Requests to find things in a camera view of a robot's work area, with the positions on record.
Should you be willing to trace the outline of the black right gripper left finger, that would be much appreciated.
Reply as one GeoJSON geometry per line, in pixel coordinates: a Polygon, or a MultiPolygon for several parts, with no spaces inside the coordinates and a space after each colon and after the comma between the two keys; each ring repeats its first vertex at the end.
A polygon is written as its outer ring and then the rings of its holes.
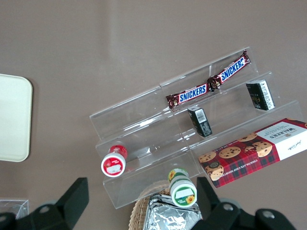
{"type": "Polygon", "coordinates": [[[38,207],[16,219],[11,212],[0,214],[2,230],[71,230],[89,203],[88,179],[78,178],[55,204],[38,207]]]}

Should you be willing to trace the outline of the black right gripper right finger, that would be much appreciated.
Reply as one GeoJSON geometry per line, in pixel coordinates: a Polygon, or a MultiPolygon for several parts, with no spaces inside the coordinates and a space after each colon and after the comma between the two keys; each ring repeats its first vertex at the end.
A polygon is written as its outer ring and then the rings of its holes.
{"type": "Polygon", "coordinates": [[[205,177],[197,178],[197,203],[202,219],[193,230],[294,230],[294,225],[281,212],[258,209],[248,214],[231,202],[222,202],[205,177]]]}

